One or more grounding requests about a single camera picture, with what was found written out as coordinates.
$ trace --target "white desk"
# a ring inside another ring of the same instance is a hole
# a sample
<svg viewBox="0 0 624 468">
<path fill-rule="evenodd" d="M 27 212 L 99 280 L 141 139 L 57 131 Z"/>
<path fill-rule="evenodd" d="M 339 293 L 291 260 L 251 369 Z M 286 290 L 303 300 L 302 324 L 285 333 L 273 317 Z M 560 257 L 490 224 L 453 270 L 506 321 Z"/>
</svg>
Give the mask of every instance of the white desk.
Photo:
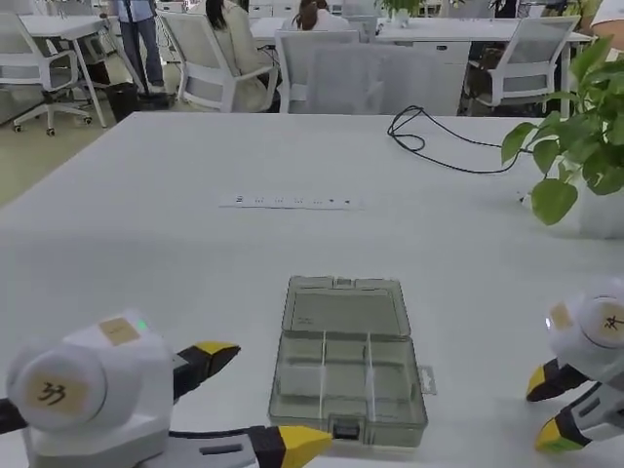
<svg viewBox="0 0 624 468">
<path fill-rule="evenodd" d="M 470 45 L 474 42 L 508 42 L 518 26 L 519 19 L 450 19 L 412 18 L 408 28 L 394 26 L 387 19 L 379 20 L 380 32 L 376 38 L 381 43 L 410 44 L 426 53 L 440 57 L 444 66 L 436 76 L 437 99 L 450 100 L 443 107 L 459 104 Z M 260 45 L 274 44 L 275 32 L 284 19 L 264 18 L 252 25 L 253 38 Z M 570 45 L 590 41 L 578 33 L 569 36 L 562 51 L 562 69 L 569 70 Z M 570 90 L 567 73 L 562 73 L 561 89 Z M 562 113 L 569 116 L 569 102 L 562 99 Z"/>
<path fill-rule="evenodd" d="M 89 17 L 48 17 L 45 15 L 24 15 L 20 16 L 21 21 L 33 37 L 59 37 L 67 41 L 71 41 L 73 49 L 78 56 L 78 62 L 85 75 L 85 81 L 91 94 L 91 99 L 96 108 L 97 117 L 103 127 L 106 127 L 106 121 L 99 105 L 98 94 L 94 88 L 94 83 L 89 75 L 85 58 L 82 55 L 78 39 L 99 32 L 104 27 L 104 20 L 96 16 Z"/>
<path fill-rule="evenodd" d="M 422 446 L 410 463 L 318 458 L 310 468 L 620 467 L 621 439 L 559 458 L 533 451 L 565 400 L 530 405 L 524 395 L 552 357 L 544 314 L 597 276 L 621 273 L 624 244 L 547 234 L 517 201 L 539 178 L 529 159 L 508 175 L 451 172 L 396 146 L 389 120 L 133 114 L 0 211 L 0 375 L 28 336 L 136 307 L 174 349 L 200 339 L 243 348 L 179 402 L 176 429 L 263 424 L 289 277 L 395 277 L 417 357 L 438 386 L 426 397 Z M 497 141 L 519 121 L 442 122 Z M 424 119 L 410 130 L 430 156 L 499 167 L 498 151 Z M 346 195 L 366 209 L 217 206 L 239 190 Z M 3 468 L 25 466 L 18 435 L 0 438 L 0 453 Z"/>
</svg>

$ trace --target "plastic box lid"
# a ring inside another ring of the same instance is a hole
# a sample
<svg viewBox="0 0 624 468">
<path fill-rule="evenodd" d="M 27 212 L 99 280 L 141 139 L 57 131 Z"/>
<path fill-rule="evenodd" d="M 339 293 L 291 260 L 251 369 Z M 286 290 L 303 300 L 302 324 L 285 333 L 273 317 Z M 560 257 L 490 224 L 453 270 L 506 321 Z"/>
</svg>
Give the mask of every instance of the plastic box lid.
<svg viewBox="0 0 624 468">
<path fill-rule="evenodd" d="M 411 335 L 398 281 L 333 277 L 291 278 L 282 329 Z"/>
</svg>

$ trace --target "power strip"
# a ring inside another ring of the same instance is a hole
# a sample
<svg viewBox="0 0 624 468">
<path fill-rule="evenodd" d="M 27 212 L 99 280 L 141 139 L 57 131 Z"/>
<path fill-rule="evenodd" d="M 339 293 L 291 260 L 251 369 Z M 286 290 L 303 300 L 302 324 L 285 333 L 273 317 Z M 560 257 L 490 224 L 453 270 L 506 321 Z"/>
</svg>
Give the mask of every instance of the power strip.
<svg viewBox="0 0 624 468">
<path fill-rule="evenodd" d="M 221 208 L 265 208 L 270 210 L 361 210 L 361 200 L 347 197 L 294 197 L 233 195 L 224 197 Z"/>
</svg>

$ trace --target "transparent plastic box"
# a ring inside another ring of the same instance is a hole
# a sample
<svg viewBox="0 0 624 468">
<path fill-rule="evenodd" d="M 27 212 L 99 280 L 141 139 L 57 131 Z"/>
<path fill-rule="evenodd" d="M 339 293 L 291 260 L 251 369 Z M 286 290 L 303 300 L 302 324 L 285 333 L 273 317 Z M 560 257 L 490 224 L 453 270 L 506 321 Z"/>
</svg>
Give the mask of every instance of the transparent plastic box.
<svg viewBox="0 0 624 468">
<path fill-rule="evenodd" d="M 269 418 L 364 446 L 420 444 L 427 413 L 399 282 L 291 278 Z"/>
</svg>

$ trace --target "pole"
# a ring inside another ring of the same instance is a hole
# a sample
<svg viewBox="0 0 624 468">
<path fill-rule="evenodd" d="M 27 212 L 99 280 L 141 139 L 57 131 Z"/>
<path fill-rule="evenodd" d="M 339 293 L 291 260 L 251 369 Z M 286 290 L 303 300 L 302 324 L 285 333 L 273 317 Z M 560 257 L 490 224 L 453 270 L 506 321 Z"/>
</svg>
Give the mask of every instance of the pole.
<svg viewBox="0 0 624 468">
<path fill-rule="evenodd" d="M 151 0 L 138 0 L 139 2 L 149 2 Z M 140 57 L 140 43 L 138 41 L 138 28 L 137 23 L 133 18 L 132 8 L 130 8 L 131 0 L 124 0 L 124 7 L 128 14 L 128 25 L 130 26 L 131 34 L 133 36 L 133 47 L 135 48 L 136 61 L 138 62 L 138 78 L 143 85 L 145 95 L 149 97 L 149 87 L 147 86 L 147 76 L 145 75 L 145 67 L 143 66 L 143 60 Z"/>
</svg>

